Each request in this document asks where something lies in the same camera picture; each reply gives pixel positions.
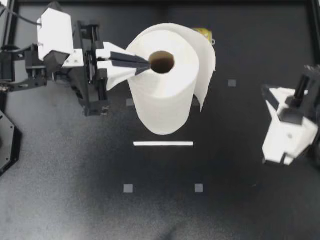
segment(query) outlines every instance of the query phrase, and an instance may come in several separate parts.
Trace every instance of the paper towel roll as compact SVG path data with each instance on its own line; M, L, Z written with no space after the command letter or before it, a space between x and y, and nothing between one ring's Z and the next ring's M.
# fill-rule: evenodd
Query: paper towel roll
M128 46L151 69L128 80L138 117L153 133L172 134L187 121L193 95L202 109L216 68L212 45L200 33L173 23L152 26ZM119 82L109 79L107 90Z

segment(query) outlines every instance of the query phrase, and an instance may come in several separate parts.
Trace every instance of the black wire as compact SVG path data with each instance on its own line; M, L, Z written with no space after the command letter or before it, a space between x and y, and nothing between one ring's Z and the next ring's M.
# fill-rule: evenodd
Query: black wire
M25 21L25 22L27 22L27 23L33 24L33 25L36 25L36 26L41 26L41 23L37 23L37 22L35 22L35 21L31 21L31 20L25 18L24 16L21 16L21 15L15 13L14 11L11 11L10 8L8 8L8 7L6 7L6 6L3 6L3 7L4 7L4 9L7 10L11 15L14 15L15 17L17 17L17 18L19 18L19 19L21 19L21 20L23 20L23 21Z

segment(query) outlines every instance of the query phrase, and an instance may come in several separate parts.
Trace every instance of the tube hole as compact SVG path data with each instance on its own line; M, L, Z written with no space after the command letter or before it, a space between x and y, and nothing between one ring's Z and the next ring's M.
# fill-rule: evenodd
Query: tube hole
M174 56L166 51L156 51L149 57L151 69L158 74L166 74L175 65Z

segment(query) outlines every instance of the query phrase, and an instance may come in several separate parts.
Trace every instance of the black tabletop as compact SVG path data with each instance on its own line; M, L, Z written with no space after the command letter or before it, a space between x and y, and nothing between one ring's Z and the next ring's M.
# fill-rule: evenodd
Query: black tabletop
M24 5L36 20L44 5ZM108 117L85 117L74 92L47 87L9 95L6 113L23 133L19 161L0 178L2 240L319 239L320 172L307 160L262 164L271 121L262 84L294 88L313 63L300 5L64 5L72 20L97 20L122 48L158 23L205 27L216 72L200 113L168 136L149 132L127 82L109 92ZM23 21L15 44L37 41ZM25 77L24 63L16 65ZM229 87L229 80L236 80ZM134 141L193 141L136 147ZM124 184L133 193L124 193ZM195 193L195 184L203 192Z

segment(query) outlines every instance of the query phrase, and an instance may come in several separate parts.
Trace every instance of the yellow object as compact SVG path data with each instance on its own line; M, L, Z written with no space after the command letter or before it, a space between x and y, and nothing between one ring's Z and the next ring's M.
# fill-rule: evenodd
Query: yellow object
M198 33L202 34L206 39L208 39L208 41L212 44L212 31L206 29L206 28L202 28L202 27L197 27L197 28L193 28L193 30L197 31Z

